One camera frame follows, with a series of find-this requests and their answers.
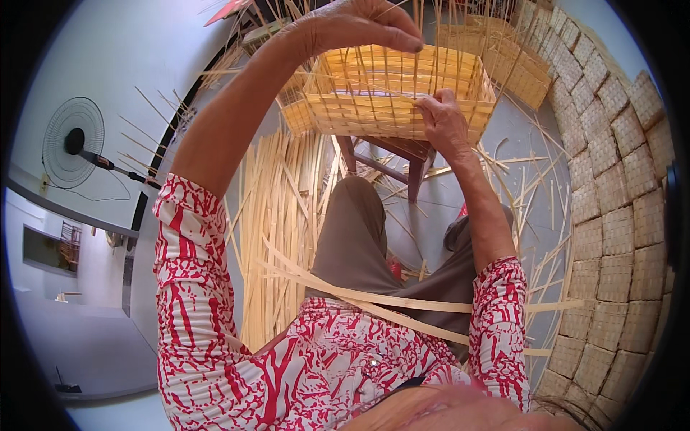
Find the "fan guard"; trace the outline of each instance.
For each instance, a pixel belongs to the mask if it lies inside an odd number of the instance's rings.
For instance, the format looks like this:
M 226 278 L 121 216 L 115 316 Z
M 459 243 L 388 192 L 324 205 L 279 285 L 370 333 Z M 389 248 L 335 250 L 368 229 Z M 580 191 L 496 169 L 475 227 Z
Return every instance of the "fan guard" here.
M 93 100 L 74 97 L 55 111 L 43 138 L 43 166 L 59 188 L 75 188 L 96 168 L 79 156 L 84 149 L 101 154 L 105 129 L 103 115 Z

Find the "red and white patterned shirt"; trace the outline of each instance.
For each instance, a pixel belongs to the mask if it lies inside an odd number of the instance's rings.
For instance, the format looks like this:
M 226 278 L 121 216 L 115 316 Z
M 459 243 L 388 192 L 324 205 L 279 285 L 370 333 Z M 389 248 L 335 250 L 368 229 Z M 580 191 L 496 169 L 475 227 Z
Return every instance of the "red and white patterned shirt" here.
M 233 323 L 221 201 L 169 174 L 153 212 L 159 389 L 174 429 L 335 429 L 422 374 L 423 384 L 474 385 L 528 411 L 525 276 L 515 257 L 474 280 L 472 377 L 442 340 L 323 298 L 306 299 L 284 338 L 253 355 Z

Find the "woman's right hand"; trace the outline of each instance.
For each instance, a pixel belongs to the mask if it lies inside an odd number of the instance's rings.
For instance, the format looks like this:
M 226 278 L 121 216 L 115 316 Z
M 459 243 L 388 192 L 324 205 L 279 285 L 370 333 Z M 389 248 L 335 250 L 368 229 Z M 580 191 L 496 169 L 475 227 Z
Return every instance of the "woman's right hand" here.
M 467 141 L 467 120 L 450 88 L 437 90 L 433 97 L 420 97 L 416 105 L 422 111 L 426 138 L 450 166 L 472 153 Z

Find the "gray pants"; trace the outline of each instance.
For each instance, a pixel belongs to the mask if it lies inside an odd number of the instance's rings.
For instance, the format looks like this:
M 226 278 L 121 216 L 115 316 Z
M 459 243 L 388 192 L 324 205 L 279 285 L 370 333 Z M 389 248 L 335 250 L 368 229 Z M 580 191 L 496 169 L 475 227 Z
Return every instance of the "gray pants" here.
M 504 206 L 509 225 L 513 214 Z M 455 247 L 453 254 L 431 276 L 405 288 L 395 280 L 386 263 L 388 239 L 386 213 L 374 187 L 360 177 L 342 179 L 333 190 L 326 220 L 319 237 L 312 274 L 341 288 L 392 297 L 472 303 L 474 268 L 469 218 L 460 217 L 448 227 L 446 237 Z M 307 297 L 331 295 L 307 288 Z M 468 334 L 470 315 L 440 311 L 389 307 L 413 319 L 460 334 Z M 467 347 L 448 343 L 461 362 Z

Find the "hair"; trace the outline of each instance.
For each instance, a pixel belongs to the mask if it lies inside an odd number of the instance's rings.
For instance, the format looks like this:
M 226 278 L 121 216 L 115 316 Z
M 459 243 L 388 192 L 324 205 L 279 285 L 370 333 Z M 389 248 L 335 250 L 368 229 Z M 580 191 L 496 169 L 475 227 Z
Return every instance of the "hair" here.
M 447 399 L 449 395 L 452 395 L 452 390 L 449 387 L 446 387 L 446 389 L 435 386 L 426 387 L 439 390 L 439 394 L 437 396 L 431 397 L 427 402 L 420 403 L 416 409 L 416 412 L 411 415 L 410 419 L 408 420 L 408 423 L 416 421 L 418 418 L 424 416 L 429 412 L 438 410 L 438 408 L 444 404 L 443 399 Z M 382 396 L 377 397 L 366 403 L 358 403 L 354 405 L 346 414 L 336 418 L 330 425 L 334 428 L 337 426 L 342 426 L 351 419 L 351 415 L 353 413 L 367 413 L 371 411 L 373 408 L 375 408 L 378 404 L 383 402 L 385 399 L 389 398 L 390 396 L 409 388 L 419 388 L 419 386 L 397 388 L 387 394 L 383 394 Z M 597 419 L 594 419 L 585 408 L 564 398 L 540 397 L 534 395 L 531 397 L 531 403 L 531 412 L 545 412 L 553 416 L 568 417 L 587 431 L 604 431 L 605 429 L 604 426 Z

